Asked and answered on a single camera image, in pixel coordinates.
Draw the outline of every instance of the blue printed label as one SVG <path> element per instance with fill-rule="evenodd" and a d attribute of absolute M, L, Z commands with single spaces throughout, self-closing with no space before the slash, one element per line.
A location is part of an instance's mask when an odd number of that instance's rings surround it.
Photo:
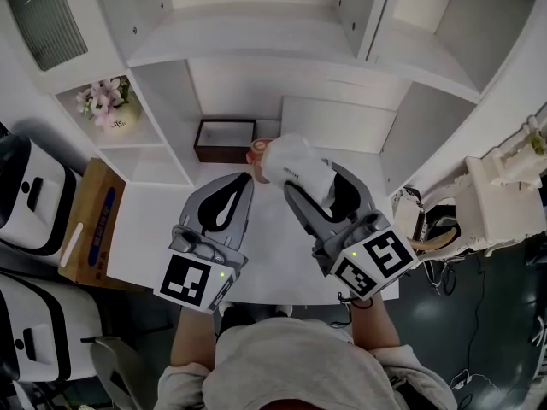
<path fill-rule="evenodd" d="M 90 266 L 95 266 L 97 262 L 99 263 L 99 270 L 103 270 L 103 267 L 106 265 L 106 260 L 108 258 L 106 252 L 103 252 L 99 256 L 99 250 L 101 248 L 101 243 L 103 242 L 103 235 L 106 229 L 106 224 L 109 220 L 110 212 L 112 211 L 112 205 L 114 205 L 114 199 L 116 196 L 116 191 L 114 187 L 110 187 L 109 191 L 106 194 L 104 199 L 103 208 L 99 215 L 99 220 L 97 221 L 97 226 L 95 228 L 95 235 L 93 236 L 93 242 L 89 249 L 89 256 L 87 257 L 87 263 Z"/>

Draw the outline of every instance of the air vent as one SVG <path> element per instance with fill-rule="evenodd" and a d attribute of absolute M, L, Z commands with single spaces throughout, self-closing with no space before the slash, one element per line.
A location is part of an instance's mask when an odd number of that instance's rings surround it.
<path fill-rule="evenodd" d="M 42 71 L 87 52 L 67 0 L 8 0 L 8 3 Z"/>

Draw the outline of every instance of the flower pot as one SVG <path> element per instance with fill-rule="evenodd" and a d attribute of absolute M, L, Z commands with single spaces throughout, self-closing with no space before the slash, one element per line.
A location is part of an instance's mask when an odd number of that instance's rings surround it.
<path fill-rule="evenodd" d="M 128 103 L 124 103 L 112 113 L 115 117 L 112 124 L 104 127 L 104 131 L 109 135 L 122 135 L 131 131 L 140 118 L 143 107 L 135 93 L 129 93 L 127 101 Z"/>

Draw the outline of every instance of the dark wooden box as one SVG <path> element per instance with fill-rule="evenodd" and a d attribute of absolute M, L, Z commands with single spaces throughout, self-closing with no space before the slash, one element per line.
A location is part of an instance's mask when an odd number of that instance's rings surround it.
<path fill-rule="evenodd" d="M 203 119 L 194 150 L 200 162 L 247 164 L 246 155 L 256 139 L 256 120 Z"/>

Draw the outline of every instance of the white table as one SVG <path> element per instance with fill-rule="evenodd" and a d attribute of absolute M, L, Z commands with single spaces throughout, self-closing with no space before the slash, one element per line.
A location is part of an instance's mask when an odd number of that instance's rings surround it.
<path fill-rule="evenodd" d="M 391 205 L 385 196 L 378 157 L 370 162 L 351 152 L 342 152 L 334 161 L 363 180 L 371 190 L 378 209 L 392 220 Z M 208 164 L 203 167 L 198 186 L 229 173 L 247 171 L 247 166 Z M 171 229 L 191 187 L 138 185 L 126 187 L 115 226 L 108 275 L 134 284 L 152 287 L 156 269 L 168 260 Z M 240 251 L 249 258 L 241 277 L 226 298 L 235 302 L 291 305 L 338 303 L 338 292 L 349 291 L 335 277 L 325 278 L 311 256 L 314 239 L 300 226 L 285 202 L 283 191 L 271 184 L 255 182 L 249 224 Z M 398 298 L 398 282 L 383 291 L 384 299 Z"/>

